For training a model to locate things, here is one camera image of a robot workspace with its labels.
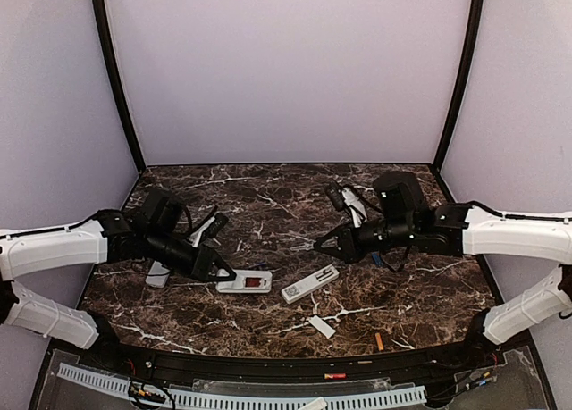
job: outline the white plastic piece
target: white plastic piece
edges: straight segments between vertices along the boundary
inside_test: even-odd
[[[214,216],[209,218],[203,225],[200,226],[200,228],[197,231],[195,231],[193,234],[190,235],[189,240],[193,247],[198,247],[198,245],[200,244],[200,240],[203,237],[203,233],[205,232],[206,229],[210,227],[210,225],[213,222],[215,222]]]
[[[570,297],[558,289],[561,281],[562,269],[558,267],[520,296],[492,308],[484,318],[484,336],[500,345],[520,331],[572,309]]]
[[[343,188],[341,195],[343,196],[343,200],[346,203],[346,206],[351,212],[351,220],[354,223],[354,227],[361,227],[362,222],[367,220],[366,208],[364,207],[364,204],[361,203],[359,197],[350,188]]]
[[[88,221],[75,229],[3,238],[0,240],[2,280],[65,265],[104,263],[107,238],[102,236],[103,230],[98,221]],[[18,232],[3,230],[2,236]]]
[[[82,349],[90,348],[96,341],[99,335],[96,322],[88,313],[59,305],[18,282],[12,283],[12,290],[20,301],[12,306],[4,323],[64,340]]]
[[[158,261],[154,261],[145,278],[145,283],[149,287],[164,288],[169,279],[170,270],[163,267]]]
[[[272,273],[255,270],[235,270],[236,279],[232,282],[216,282],[216,290],[222,294],[266,294],[272,289]],[[217,276],[228,276],[219,270]]]
[[[338,276],[340,276],[340,272],[338,272],[333,264],[330,264],[289,287],[286,287],[282,290],[282,296],[284,297],[284,300],[286,300],[286,303],[291,305],[311,292],[316,291],[331,281],[338,279]]]
[[[328,403],[325,402],[325,399],[322,397],[316,398],[311,403],[307,403],[305,406],[302,406],[298,410],[324,410],[328,406]]]
[[[572,212],[525,215],[571,218]],[[463,252],[468,255],[506,254],[532,256],[572,264],[572,225],[569,222],[508,220],[480,207],[467,213]]]
[[[312,316],[309,322],[314,328],[324,334],[327,339],[333,336],[336,332],[334,328],[328,325],[322,318],[317,315]]]
[[[129,400],[127,391],[130,380],[117,374],[106,375],[100,371],[92,371],[87,368],[79,368],[73,365],[61,363],[57,377],[66,379],[75,384],[84,386],[110,397]],[[147,386],[146,389],[163,395],[159,389]],[[191,392],[187,389],[170,387],[176,407],[180,410],[197,409],[239,409],[239,408],[265,408],[266,410],[295,409],[314,401],[310,397],[237,397],[232,395],[205,394]],[[327,398],[328,408],[331,409],[359,409],[359,410],[385,410],[399,407],[422,405],[427,402],[425,398],[425,386],[411,388],[399,388],[369,394],[336,395]],[[170,408],[167,400],[164,408]]]

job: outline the wire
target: wire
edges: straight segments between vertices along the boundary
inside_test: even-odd
[[[456,381],[452,386],[446,388],[445,390],[439,392],[438,394],[434,394],[430,397],[427,397],[427,399],[432,399],[433,401],[451,401],[453,398],[458,397],[462,393],[473,389],[474,387],[473,388],[471,387],[472,383],[475,383],[475,382],[478,382],[478,381],[484,380],[484,379],[490,379],[491,373],[493,373],[497,369],[497,367],[499,366],[499,358],[497,357],[496,353],[492,352],[490,354],[490,356],[492,357],[492,360],[494,361],[494,367],[490,371],[481,374],[481,376],[478,379],[476,379],[474,381],[470,381],[461,390],[457,391],[453,395],[450,395],[447,397],[442,397],[442,395],[444,395],[445,393],[449,392],[452,389],[455,389],[459,384],[461,384],[464,381],[466,381],[467,379],[469,379],[479,369],[480,364],[478,364],[471,372],[469,372],[468,374],[463,376],[463,378],[461,378],[459,381]]]
[[[144,381],[143,379],[140,379],[138,377],[135,376],[130,376],[129,378],[130,382],[132,383],[133,381],[138,381],[139,383],[141,383],[141,388],[143,389],[146,385],[151,385],[151,386],[155,386],[157,389],[159,389],[161,392],[163,392],[168,398],[169,401],[171,402],[171,410],[177,410],[177,403],[175,403],[175,398],[172,397],[171,392],[169,392],[167,390],[167,388],[159,385],[158,383],[154,382],[154,381]]]
[[[103,368],[104,370],[106,370],[107,372],[117,372],[117,368],[116,367],[110,367],[109,365],[104,364],[102,361],[100,361],[98,358],[95,357],[95,355],[91,354],[91,353],[86,353],[86,356],[89,356],[89,359],[91,361],[93,361],[94,363],[96,363],[100,368]],[[169,401],[171,402],[171,409],[172,410],[177,410],[177,406],[175,403],[175,399],[172,397],[171,393],[164,388],[163,386],[159,385],[158,383],[154,382],[154,381],[145,381],[143,379],[140,379],[139,377],[137,377],[135,374],[135,364],[133,363],[132,360],[130,360],[129,358],[126,359],[124,361],[125,363],[128,363],[130,365],[131,368],[131,372],[133,373],[132,376],[128,376],[129,377],[129,381],[132,383],[133,381],[138,381],[139,383],[141,383],[141,387],[144,387],[145,385],[151,385],[151,386],[155,386],[157,389],[159,389],[161,392],[163,392],[168,398]]]
[[[569,314],[562,314],[562,312],[560,312],[560,313],[558,314],[558,317],[559,317],[561,320],[566,320],[566,319],[572,317],[572,312],[570,312]]]
[[[468,202],[469,205],[475,205],[480,207],[487,213],[497,216],[499,218],[505,218],[507,220],[528,220],[528,221],[552,221],[552,222],[565,222],[567,218],[560,218],[557,216],[536,216],[536,215],[523,215],[521,213],[502,213],[495,211],[491,207],[485,205],[484,203],[477,202],[476,200],[471,200]]]
[[[365,221],[366,220],[366,216],[362,214],[362,212],[357,209],[354,205],[351,205],[349,207],[350,210],[354,211],[355,213],[357,213],[357,216],[359,216],[359,218],[361,219],[361,221]]]
[[[143,273],[143,272],[136,272],[136,273],[141,274],[141,275],[144,274],[148,278],[154,278],[156,276],[168,276],[169,274],[172,273],[172,269],[167,269],[167,270],[168,270],[168,272],[165,272],[165,273],[153,273],[153,274],[148,274],[148,273]]]
[[[198,224],[192,228],[192,230],[189,233],[189,236],[191,234],[193,234],[195,231],[197,231],[198,229],[200,229],[203,225],[205,225],[206,222],[208,220],[210,220],[213,216],[215,216],[215,213],[217,210],[218,210],[218,206],[214,205],[213,208],[210,210],[210,212],[206,214],[206,217],[203,218],[201,221],[199,221]]]
[[[469,377],[471,377],[477,370],[478,370],[478,366],[475,367],[473,370],[471,370],[470,372],[468,372],[465,376],[463,376],[459,381],[456,381],[453,385],[449,386],[448,388],[442,390],[441,392],[439,392],[438,394],[434,394],[431,395],[430,397],[427,397],[427,399],[436,399],[437,397],[440,397],[441,395],[446,394],[447,392],[449,392],[452,389],[455,389],[460,383],[466,381]]]
[[[405,253],[403,254],[403,258],[401,258],[400,265],[397,269],[393,267],[391,264],[389,264],[387,261],[385,261],[381,255],[379,255],[379,258],[383,261],[385,267],[387,267],[391,272],[399,273],[403,270],[403,267],[405,267],[405,263],[408,261],[410,251],[411,251],[411,245],[405,248]]]
[[[107,209],[105,211],[99,211],[99,212],[119,212],[119,211],[113,211],[112,209]],[[67,225],[67,226],[63,225],[63,226],[59,226],[59,227],[52,227],[50,229],[28,230],[28,231],[20,231],[18,233],[4,234],[3,236],[0,236],[0,240],[2,240],[4,238],[8,238],[8,236],[10,236],[11,238],[23,238],[24,236],[33,236],[35,234],[53,233],[55,231],[66,231],[66,230],[77,229],[78,227],[81,227],[86,222],[93,220],[96,217],[96,215],[97,215],[97,213],[94,213],[93,215],[89,216],[85,220],[80,221],[80,222],[76,222],[75,224],[72,224],[72,225]]]
[[[343,188],[349,188],[351,189],[354,194],[357,196],[357,198],[359,198],[359,200],[366,206],[370,207],[371,209],[375,210],[376,212],[380,213],[381,215],[383,215],[383,211],[377,207],[376,205],[374,205],[373,203],[371,203],[369,200],[367,200],[353,185],[344,185]]]

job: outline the white remote control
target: white remote control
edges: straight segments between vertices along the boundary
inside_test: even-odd
[[[302,297],[307,296],[312,291],[320,289],[332,280],[338,279],[338,276],[340,276],[340,272],[330,264],[322,270],[318,270],[316,273],[310,274],[306,278],[286,287],[282,290],[282,296],[284,300],[286,300],[286,303],[290,305]]]

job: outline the white plastic strip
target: white plastic strip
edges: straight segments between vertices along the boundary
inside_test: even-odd
[[[309,322],[310,324],[312,324],[314,328],[316,328],[318,331],[324,334],[327,339],[333,336],[336,332],[334,328],[328,325],[326,321],[324,321],[319,316],[312,316]]]
[[[112,397],[129,399],[127,391],[130,382],[127,378],[112,377],[64,363],[60,364],[57,376]],[[161,391],[158,389],[152,389],[152,387],[148,387],[148,389],[161,394]],[[302,406],[315,401],[311,397],[234,397],[203,394],[173,388],[169,388],[169,392],[171,392],[175,404],[180,410],[214,410],[221,408],[228,410],[299,410]],[[327,410],[384,410],[414,406],[427,401],[425,399],[424,386],[371,394],[326,397],[324,400],[327,403]],[[163,407],[170,408],[170,405],[167,400]]]
[[[322,397],[316,398],[311,403],[302,406],[299,410],[324,410],[328,406],[328,403],[325,402],[325,399]]]

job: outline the white cable tray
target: white cable tray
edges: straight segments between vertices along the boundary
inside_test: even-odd
[[[60,364],[57,376],[112,397],[130,399],[127,394],[130,381],[124,377],[92,372],[89,369],[65,363]],[[149,386],[148,390],[163,395],[159,389],[152,386]],[[235,397],[174,388],[168,390],[178,410],[298,410],[315,399],[315,397]],[[324,397],[324,399],[328,403],[326,410],[383,410],[414,406],[427,401],[424,386],[371,394]],[[168,398],[163,407],[171,408]]]

